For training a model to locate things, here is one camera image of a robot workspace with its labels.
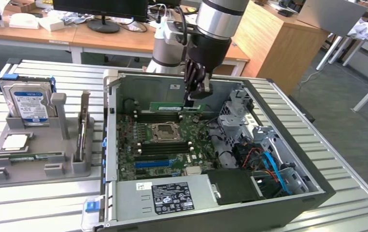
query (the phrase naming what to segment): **monitor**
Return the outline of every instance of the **monitor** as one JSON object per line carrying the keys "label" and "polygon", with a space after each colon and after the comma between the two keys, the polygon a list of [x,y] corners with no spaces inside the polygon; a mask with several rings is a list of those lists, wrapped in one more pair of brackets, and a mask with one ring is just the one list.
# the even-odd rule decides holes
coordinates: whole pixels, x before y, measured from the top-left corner
{"label": "monitor", "polygon": [[103,20],[92,20],[88,27],[103,33],[119,31],[116,23],[105,21],[104,16],[133,18],[145,22],[148,13],[148,0],[53,0],[53,9],[81,14],[101,15]]}

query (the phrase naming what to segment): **slotted metal table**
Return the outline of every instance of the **slotted metal table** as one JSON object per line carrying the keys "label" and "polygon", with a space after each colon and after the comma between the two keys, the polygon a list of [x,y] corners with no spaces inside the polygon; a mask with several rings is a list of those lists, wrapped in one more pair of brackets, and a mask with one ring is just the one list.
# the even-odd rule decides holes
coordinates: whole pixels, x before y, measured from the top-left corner
{"label": "slotted metal table", "polygon": [[[88,177],[0,188],[0,231],[80,231],[83,203],[99,195],[103,139],[103,72],[115,67],[23,60],[7,64],[12,73],[36,77],[55,76],[59,92],[68,96],[67,116],[80,110],[83,90],[91,91],[89,112],[96,120],[93,167]],[[336,195],[316,209],[303,213],[285,227],[287,231],[368,231],[368,185],[351,168],[279,87],[265,79],[249,79],[265,102],[307,152],[336,190]],[[264,124],[264,113],[255,111]],[[8,107],[0,93],[0,132],[5,126]]]}

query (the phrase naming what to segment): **floor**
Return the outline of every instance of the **floor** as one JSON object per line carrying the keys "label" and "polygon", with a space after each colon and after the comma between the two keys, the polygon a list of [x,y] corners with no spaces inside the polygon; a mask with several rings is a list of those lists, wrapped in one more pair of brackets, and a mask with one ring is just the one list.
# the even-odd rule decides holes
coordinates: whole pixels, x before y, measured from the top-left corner
{"label": "floor", "polygon": [[[315,67],[324,53],[316,56],[303,80],[315,73]],[[71,62],[71,54],[65,51],[0,46],[0,70],[8,58],[23,58],[53,62]],[[113,66],[140,67],[140,63],[127,57],[109,56]],[[368,83],[348,68],[339,64],[328,65],[312,76],[301,88],[296,88],[293,97],[316,118],[315,125],[332,143],[353,169],[368,183],[368,104],[360,113],[351,108],[368,93]]]}

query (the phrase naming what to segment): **motherboard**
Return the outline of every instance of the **motherboard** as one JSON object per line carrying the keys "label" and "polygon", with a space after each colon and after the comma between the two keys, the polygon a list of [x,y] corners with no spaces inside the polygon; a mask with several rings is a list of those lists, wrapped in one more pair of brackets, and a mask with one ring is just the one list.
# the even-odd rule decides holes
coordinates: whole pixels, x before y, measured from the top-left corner
{"label": "motherboard", "polygon": [[117,116],[120,181],[201,174],[220,161],[201,113]]}

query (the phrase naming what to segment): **power supply label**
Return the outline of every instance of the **power supply label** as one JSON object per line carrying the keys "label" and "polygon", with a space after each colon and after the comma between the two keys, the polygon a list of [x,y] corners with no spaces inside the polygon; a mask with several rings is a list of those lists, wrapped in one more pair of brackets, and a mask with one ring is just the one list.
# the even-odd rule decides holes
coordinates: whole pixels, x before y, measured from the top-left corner
{"label": "power supply label", "polygon": [[188,182],[153,185],[153,204],[156,214],[169,214],[195,209]]}
{"label": "power supply label", "polygon": [[13,94],[21,118],[29,122],[45,122],[48,120],[48,111],[41,103],[44,99],[43,93],[15,92]]}

